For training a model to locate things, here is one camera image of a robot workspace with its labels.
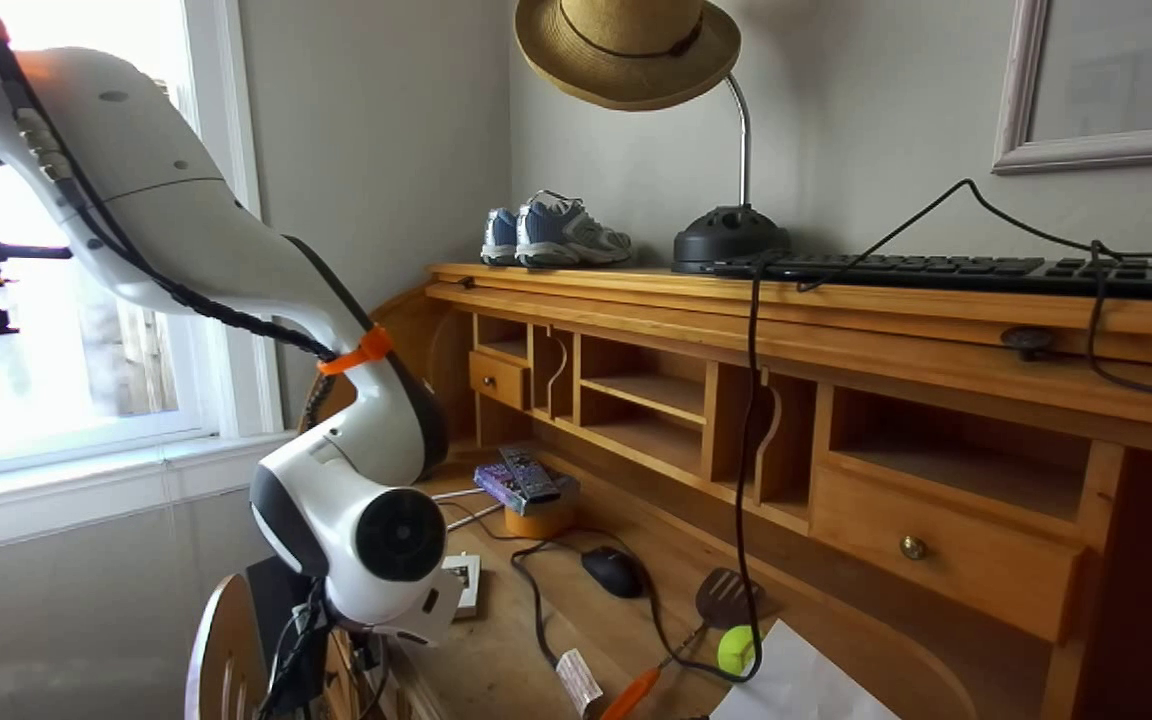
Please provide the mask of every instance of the tennis ball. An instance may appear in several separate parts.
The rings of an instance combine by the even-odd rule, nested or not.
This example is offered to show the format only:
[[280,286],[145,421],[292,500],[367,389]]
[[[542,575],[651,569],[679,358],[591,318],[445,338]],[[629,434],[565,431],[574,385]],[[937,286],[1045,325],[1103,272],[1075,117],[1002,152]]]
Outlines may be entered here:
[[744,669],[752,663],[752,627],[748,625],[731,625],[719,636],[719,653],[714,653],[719,673],[728,674],[744,674]]

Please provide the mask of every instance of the shoe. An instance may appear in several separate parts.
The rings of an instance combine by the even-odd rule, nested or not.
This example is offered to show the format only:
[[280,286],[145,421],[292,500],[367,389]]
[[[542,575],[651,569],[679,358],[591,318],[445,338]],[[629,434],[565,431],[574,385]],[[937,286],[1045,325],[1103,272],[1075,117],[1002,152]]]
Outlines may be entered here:
[[520,208],[520,262],[529,269],[610,269],[633,262],[633,238],[597,224],[578,194],[542,187]]
[[507,208],[490,208],[486,212],[486,229],[482,229],[482,248],[479,248],[479,258],[498,269],[498,262],[515,262],[515,248],[520,248],[520,221],[515,212]]

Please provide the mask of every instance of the drawer knob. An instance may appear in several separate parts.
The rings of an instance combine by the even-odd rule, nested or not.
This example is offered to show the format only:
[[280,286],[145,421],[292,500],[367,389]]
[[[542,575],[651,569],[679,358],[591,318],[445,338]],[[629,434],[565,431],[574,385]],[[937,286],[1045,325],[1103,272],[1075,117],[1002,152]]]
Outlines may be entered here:
[[921,541],[921,537],[900,537],[900,555],[910,560],[910,562],[921,562],[921,560],[933,555],[933,543]]

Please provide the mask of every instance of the keyboard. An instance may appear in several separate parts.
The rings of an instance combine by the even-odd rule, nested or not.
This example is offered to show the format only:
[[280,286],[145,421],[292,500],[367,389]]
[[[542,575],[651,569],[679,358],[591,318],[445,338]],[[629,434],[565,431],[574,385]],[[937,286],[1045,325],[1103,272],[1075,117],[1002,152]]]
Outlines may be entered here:
[[1139,296],[1152,300],[1152,257],[781,257],[714,258],[711,275],[765,275],[794,285],[888,285],[965,292]]

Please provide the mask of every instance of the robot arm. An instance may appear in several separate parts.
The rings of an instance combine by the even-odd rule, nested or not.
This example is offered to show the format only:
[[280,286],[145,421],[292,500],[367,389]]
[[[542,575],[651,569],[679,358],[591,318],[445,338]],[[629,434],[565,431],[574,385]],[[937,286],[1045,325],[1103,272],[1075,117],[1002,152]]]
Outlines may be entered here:
[[445,421],[333,269],[242,212],[162,92],[104,52],[9,52],[0,27],[0,164],[118,296],[336,358],[355,404],[258,461],[255,525],[340,620],[436,640],[461,579],[440,506],[409,485],[445,457]]

